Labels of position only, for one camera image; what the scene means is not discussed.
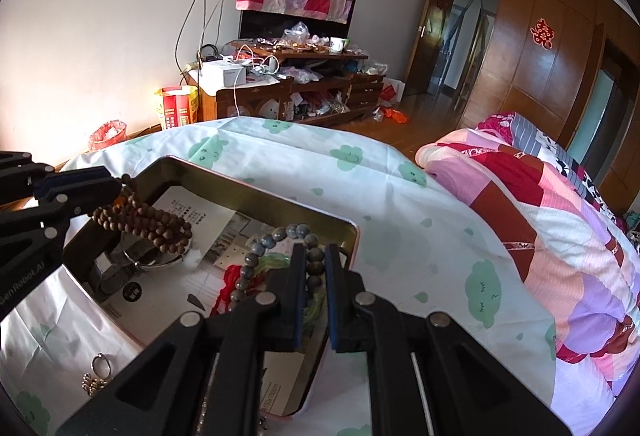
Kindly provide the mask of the white mug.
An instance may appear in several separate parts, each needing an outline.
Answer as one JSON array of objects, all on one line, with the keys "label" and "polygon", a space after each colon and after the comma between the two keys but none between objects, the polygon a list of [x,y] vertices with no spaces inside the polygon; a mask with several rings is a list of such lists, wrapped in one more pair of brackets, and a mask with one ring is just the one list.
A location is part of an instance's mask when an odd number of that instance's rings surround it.
[{"label": "white mug", "polygon": [[329,51],[333,55],[339,55],[344,52],[348,39],[343,37],[331,37],[329,42]]}]

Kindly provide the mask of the black television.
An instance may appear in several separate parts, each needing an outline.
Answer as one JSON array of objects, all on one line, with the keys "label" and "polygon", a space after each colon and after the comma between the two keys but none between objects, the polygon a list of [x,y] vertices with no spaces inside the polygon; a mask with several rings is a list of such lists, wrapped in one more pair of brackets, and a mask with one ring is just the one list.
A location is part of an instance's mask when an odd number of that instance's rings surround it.
[{"label": "black television", "polygon": [[349,37],[356,0],[352,0],[345,23],[320,20],[308,17],[291,16],[290,14],[273,14],[256,10],[242,10],[239,21],[239,38],[257,40],[266,38],[273,40],[283,36],[285,30],[292,30],[296,24],[303,23],[310,35],[320,37]]}]

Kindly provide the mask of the red double happiness decal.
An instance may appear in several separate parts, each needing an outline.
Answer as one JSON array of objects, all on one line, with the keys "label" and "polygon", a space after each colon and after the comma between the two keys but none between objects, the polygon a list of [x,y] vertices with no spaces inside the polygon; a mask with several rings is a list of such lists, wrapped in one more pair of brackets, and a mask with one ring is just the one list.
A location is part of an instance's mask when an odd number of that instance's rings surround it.
[{"label": "red double happiness decal", "polygon": [[545,50],[551,50],[553,48],[555,30],[548,25],[548,22],[544,20],[544,18],[538,19],[529,29],[529,33],[536,45],[544,48]]}]

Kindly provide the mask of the pink patchwork quilt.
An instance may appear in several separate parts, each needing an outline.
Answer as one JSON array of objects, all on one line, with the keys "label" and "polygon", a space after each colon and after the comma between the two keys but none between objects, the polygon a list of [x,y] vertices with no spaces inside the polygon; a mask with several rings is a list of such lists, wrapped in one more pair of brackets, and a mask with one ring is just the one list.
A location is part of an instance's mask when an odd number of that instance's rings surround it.
[{"label": "pink patchwork quilt", "polygon": [[552,315],[552,408],[591,434],[639,361],[639,255],[590,176],[514,112],[426,144],[416,164],[480,215]]}]

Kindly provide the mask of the cloud print white tablecloth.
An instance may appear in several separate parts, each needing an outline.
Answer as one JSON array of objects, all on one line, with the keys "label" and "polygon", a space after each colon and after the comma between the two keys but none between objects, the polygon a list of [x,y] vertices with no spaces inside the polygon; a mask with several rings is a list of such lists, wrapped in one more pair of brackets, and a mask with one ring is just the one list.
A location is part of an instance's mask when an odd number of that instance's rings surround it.
[{"label": "cloud print white tablecloth", "polygon": [[[552,315],[477,214],[396,149],[320,127],[228,118],[116,144],[70,167],[137,175],[163,156],[351,220],[360,231],[354,268],[367,289],[413,315],[449,312],[551,401]],[[120,371],[142,347],[60,269],[2,321],[1,382],[35,432],[51,435],[87,401],[81,379],[94,356]]]}]

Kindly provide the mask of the wooden TV cabinet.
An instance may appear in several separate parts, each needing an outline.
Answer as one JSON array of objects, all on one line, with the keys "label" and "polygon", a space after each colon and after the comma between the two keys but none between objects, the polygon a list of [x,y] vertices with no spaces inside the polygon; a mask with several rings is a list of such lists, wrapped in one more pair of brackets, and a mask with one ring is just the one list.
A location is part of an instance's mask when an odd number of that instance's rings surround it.
[{"label": "wooden TV cabinet", "polygon": [[264,40],[234,40],[219,60],[246,69],[246,83],[208,96],[200,87],[199,66],[188,66],[186,83],[198,88],[201,121],[232,116],[333,125],[374,110],[383,90],[385,66],[368,57],[326,47],[286,47]]}]

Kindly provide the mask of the printed paper sheet in tin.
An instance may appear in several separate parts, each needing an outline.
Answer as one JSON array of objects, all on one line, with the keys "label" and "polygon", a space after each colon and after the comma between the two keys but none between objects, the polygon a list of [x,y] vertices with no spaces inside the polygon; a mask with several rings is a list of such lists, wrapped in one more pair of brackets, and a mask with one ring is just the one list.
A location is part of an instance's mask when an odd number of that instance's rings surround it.
[{"label": "printed paper sheet in tin", "polygon": [[[186,188],[168,188],[155,207],[176,213],[194,227],[184,261],[146,272],[102,302],[103,309],[133,338],[150,344],[178,315],[189,310],[222,312],[230,304],[245,255],[272,226],[209,202]],[[260,408],[273,416],[292,416],[305,402],[314,380],[314,363],[321,356],[326,333],[326,288],[322,277],[309,278],[309,300],[303,311],[302,346],[292,354],[268,352]]]}]

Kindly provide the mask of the white box on cabinet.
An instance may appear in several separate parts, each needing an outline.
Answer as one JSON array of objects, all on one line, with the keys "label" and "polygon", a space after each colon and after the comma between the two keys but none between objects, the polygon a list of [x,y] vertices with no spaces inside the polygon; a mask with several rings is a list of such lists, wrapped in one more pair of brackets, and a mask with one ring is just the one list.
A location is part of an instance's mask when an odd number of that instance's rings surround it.
[{"label": "white box on cabinet", "polygon": [[204,62],[200,70],[200,87],[208,96],[215,96],[223,89],[246,83],[246,69],[227,60]]}]

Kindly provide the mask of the wooden door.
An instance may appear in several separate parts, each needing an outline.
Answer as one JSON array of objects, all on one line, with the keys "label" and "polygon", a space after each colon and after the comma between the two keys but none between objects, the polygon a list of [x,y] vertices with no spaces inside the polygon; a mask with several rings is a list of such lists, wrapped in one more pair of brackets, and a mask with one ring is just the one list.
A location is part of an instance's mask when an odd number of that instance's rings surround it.
[{"label": "wooden door", "polygon": [[444,44],[445,24],[454,0],[425,0],[406,74],[405,95],[425,94],[431,84],[440,48]]}]

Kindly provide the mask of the red yellow carton box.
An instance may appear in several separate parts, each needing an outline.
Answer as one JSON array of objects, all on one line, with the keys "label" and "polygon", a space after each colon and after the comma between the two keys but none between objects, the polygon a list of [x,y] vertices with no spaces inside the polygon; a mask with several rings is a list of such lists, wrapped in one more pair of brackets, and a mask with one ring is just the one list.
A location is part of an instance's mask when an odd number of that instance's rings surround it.
[{"label": "red yellow carton box", "polygon": [[192,85],[163,87],[154,94],[163,130],[194,124],[198,120],[198,88]]}]

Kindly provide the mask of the orange object on floor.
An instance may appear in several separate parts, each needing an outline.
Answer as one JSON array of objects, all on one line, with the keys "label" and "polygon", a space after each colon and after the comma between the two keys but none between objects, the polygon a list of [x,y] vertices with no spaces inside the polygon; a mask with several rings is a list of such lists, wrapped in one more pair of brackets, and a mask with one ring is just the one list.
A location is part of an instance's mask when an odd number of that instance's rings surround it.
[{"label": "orange object on floor", "polygon": [[382,113],[384,118],[388,118],[398,124],[407,124],[409,122],[409,118],[405,115],[404,112],[401,112],[397,109],[393,108],[383,108]]}]

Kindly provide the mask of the pink Genji tin box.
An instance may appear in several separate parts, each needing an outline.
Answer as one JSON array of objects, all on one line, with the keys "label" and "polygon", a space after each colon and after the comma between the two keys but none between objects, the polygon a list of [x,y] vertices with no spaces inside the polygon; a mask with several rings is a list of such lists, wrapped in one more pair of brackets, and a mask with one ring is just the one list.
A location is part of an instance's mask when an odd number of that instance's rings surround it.
[{"label": "pink Genji tin box", "polygon": [[360,232],[347,219],[281,198],[173,156],[132,180],[120,208],[99,212],[75,234],[64,264],[138,344],[178,317],[221,312],[239,278],[258,292],[288,264],[297,243],[337,247],[347,267]]}]

